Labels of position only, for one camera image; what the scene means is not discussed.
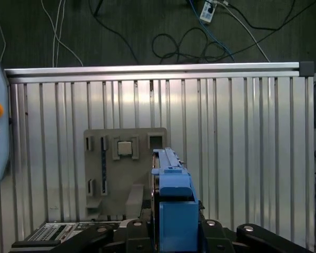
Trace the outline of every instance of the white cable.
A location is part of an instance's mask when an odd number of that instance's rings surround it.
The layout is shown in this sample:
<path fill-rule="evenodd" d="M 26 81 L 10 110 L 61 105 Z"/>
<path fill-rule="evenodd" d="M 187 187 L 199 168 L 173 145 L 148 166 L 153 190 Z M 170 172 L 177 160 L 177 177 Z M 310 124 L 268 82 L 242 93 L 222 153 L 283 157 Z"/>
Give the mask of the white cable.
<path fill-rule="evenodd" d="M 6 40 L 5 40 L 4 32 L 2 31 L 2 28 L 1 28 L 1 24 L 0 24 L 0 33 L 1 33 L 2 40 L 4 41 L 4 48 L 2 49 L 2 53 L 0 56 L 0 62 L 2 62 L 2 58 L 4 57 L 4 54 L 6 51 Z"/>
<path fill-rule="evenodd" d="M 255 44 L 257 45 L 257 47 L 259 48 L 260 52 L 263 54 L 263 56 L 266 58 L 266 60 L 268 62 L 270 62 L 270 60 L 268 59 L 268 57 L 266 56 L 266 54 L 264 53 L 264 51 L 262 50 L 262 48 L 260 47 L 260 45 L 258 44 L 257 40 L 254 38 L 253 34 L 249 31 L 249 29 L 241 22 L 241 20 L 235 16 L 231 11 L 230 9 L 227 8 L 226 5 L 220 3 L 219 1 L 214 1 L 216 3 L 218 3 L 219 5 L 221 5 L 222 7 L 224 7 L 231 15 L 232 17 L 234 17 L 244 28 L 245 30 L 249 33 L 249 35 L 252 37 L 252 39 L 254 40 Z"/>
<path fill-rule="evenodd" d="M 82 63 L 81 59 L 80 59 L 69 47 L 67 47 L 65 44 L 63 44 L 63 42 L 60 41 L 60 39 L 57 37 L 57 34 L 56 34 L 56 32 L 55 32 L 55 27 L 54 27 L 52 18 L 51 18 L 51 16 L 49 15 L 49 13 L 47 12 L 46 8 L 44 7 L 43 0 L 41 0 L 41 4 L 42 4 L 42 9 L 44 10 L 44 12 L 46 13 L 46 15 L 48 16 L 48 18 L 49 18 L 49 20 L 50 20 L 50 22 L 51 22 L 51 25 L 52 25 L 52 28 L 53 28 L 53 32 L 54 32 L 54 35 L 55 35 L 57 41 L 58 41 L 65 49 L 67 49 L 69 52 L 71 52 L 72 55 L 74 55 L 75 58 L 80 62 L 81 66 L 83 66 L 83 63 Z"/>
<path fill-rule="evenodd" d="M 58 38 L 61 40 L 61 36 L 62 36 L 62 26 L 63 26 L 63 20 L 64 20 L 64 11 L 65 11 L 65 1 L 63 1 L 63 10 L 62 10 L 62 19 L 61 19 L 61 24 L 60 24 L 60 34 L 58 36 Z M 56 53 L 56 62 L 55 62 L 55 66 L 57 67 L 58 64 L 58 49 L 59 49 L 59 42 L 57 42 L 57 53 Z"/>
<path fill-rule="evenodd" d="M 60 16 L 61 4 L 62 4 L 62 0 L 60 0 L 60 3 L 58 4 L 56 23 L 55 23 L 55 33 L 57 33 L 58 17 Z M 56 37 L 54 34 L 54 38 L 53 38 L 53 61 L 52 61 L 53 67 L 55 67 L 55 39 L 56 39 Z"/>

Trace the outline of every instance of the black end cap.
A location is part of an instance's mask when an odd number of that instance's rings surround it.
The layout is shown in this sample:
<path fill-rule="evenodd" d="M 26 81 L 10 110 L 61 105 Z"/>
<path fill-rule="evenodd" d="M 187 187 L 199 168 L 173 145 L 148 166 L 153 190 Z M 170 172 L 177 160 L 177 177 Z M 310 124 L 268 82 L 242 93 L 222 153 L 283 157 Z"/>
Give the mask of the black end cap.
<path fill-rule="evenodd" d="M 300 62 L 300 77 L 311 77 L 314 75 L 314 62 Z"/>

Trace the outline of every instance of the metal profile bar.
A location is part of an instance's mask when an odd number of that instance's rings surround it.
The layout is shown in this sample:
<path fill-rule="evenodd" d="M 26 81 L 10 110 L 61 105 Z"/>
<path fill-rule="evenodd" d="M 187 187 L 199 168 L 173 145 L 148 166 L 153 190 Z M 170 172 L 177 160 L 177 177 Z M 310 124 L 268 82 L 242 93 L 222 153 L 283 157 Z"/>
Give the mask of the metal profile bar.
<path fill-rule="evenodd" d="M 61 75 L 61 74 L 94 74 L 94 73 L 128 73 L 128 72 L 198 72 L 198 71 L 298 71 L 298 62 L 283 63 L 233 63 L 233 64 L 188 64 L 188 65 L 144 65 L 144 66 L 111 66 L 111 67 L 59 67 L 42 69 L 8 69 L 5 70 L 8 78 L 22 75 Z"/>
<path fill-rule="evenodd" d="M 265 72 L 163 72 L 163 73 L 87 73 L 62 75 L 8 75 L 10 83 L 54 83 L 54 82 L 92 82 L 92 81 L 133 81 L 133 80 L 175 80 L 175 79 L 209 79 L 233 77 L 281 77 L 299 76 L 299 71 L 265 71 Z"/>

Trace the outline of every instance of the corrugated metal wall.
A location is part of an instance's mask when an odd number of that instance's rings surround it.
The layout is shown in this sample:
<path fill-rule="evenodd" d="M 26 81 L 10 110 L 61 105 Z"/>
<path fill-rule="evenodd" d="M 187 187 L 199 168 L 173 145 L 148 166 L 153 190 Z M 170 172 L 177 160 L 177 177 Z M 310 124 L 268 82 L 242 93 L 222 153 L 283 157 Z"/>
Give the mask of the corrugated metal wall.
<path fill-rule="evenodd" d="M 256 223 L 312 248 L 312 78 L 272 75 L 11 83 L 0 251 L 45 220 L 85 219 L 86 129 L 149 127 L 167 128 L 207 218 Z"/>

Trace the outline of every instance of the power strip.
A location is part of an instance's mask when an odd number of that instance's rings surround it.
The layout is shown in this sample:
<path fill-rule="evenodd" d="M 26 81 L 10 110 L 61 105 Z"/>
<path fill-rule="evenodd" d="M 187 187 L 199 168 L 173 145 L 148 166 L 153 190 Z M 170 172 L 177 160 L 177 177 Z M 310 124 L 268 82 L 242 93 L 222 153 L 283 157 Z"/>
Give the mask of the power strip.
<path fill-rule="evenodd" d="M 206 23 L 211 23 L 212 18 L 216 9 L 217 3 L 214 3 L 214 0 L 208 0 L 209 2 L 205 2 L 204 7 L 202 8 L 202 12 L 200 15 L 200 19 Z"/>

